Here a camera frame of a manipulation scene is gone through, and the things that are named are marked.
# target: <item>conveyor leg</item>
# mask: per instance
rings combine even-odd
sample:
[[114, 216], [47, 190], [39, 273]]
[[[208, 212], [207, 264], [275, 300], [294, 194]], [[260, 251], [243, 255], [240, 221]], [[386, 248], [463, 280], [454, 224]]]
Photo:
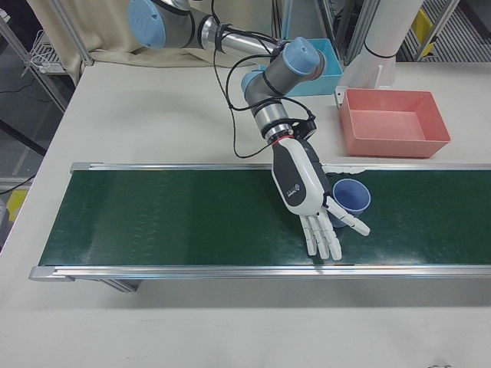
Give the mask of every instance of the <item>conveyor leg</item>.
[[141, 282], [141, 280], [128, 281], [128, 280], [116, 280], [116, 279], [109, 279], [109, 278], [104, 278], [101, 279], [100, 281], [104, 282], [105, 284], [123, 293], [134, 293], [135, 291], [137, 291], [138, 286], [140, 285]]

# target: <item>pink tray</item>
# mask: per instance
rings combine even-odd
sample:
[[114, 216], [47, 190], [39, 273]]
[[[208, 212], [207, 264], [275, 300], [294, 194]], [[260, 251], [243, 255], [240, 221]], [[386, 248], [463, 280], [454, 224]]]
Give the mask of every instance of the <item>pink tray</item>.
[[430, 92], [347, 89], [341, 121], [355, 156], [431, 157], [450, 142]]

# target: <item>blue cup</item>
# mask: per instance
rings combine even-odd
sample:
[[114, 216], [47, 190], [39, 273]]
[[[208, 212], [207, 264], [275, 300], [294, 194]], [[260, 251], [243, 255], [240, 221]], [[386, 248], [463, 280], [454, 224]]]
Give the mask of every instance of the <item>blue cup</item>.
[[[367, 187], [354, 179], [341, 179], [332, 187], [332, 198], [346, 212], [358, 217], [370, 205], [371, 196]], [[346, 226], [344, 222], [329, 213], [335, 228]]]

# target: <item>beige curtain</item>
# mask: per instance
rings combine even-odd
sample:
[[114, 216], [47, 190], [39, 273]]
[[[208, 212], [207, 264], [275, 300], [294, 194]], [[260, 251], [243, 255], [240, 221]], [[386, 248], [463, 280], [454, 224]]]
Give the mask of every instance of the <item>beige curtain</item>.
[[[81, 57], [48, 0], [28, 0], [43, 29], [75, 83], [83, 72]], [[129, 0], [61, 0], [65, 11], [94, 60], [148, 67], [201, 67], [209, 65], [212, 54], [204, 50], [149, 50], [142, 48], [127, 22]], [[210, 13], [210, 0], [190, 2]], [[242, 29], [270, 32], [269, 0], [216, 0], [220, 21]], [[235, 59], [219, 55], [219, 64], [229, 66]]]

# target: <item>white table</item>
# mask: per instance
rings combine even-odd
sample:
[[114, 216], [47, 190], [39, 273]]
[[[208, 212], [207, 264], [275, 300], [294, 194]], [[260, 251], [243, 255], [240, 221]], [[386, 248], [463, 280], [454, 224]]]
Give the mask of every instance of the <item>white table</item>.
[[[122, 294], [27, 279], [73, 162], [243, 162], [213, 78], [210, 68], [86, 69], [0, 255], [0, 366], [488, 367], [487, 280], [145, 281]], [[489, 163], [490, 82], [490, 64], [398, 65], [395, 87], [431, 90], [453, 142], [396, 162]], [[242, 103], [238, 81], [233, 99]], [[302, 101], [318, 116], [322, 161], [392, 162], [344, 156], [333, 98]], [[238, 126], [240, 152], [263, 144], [248, 113]]]

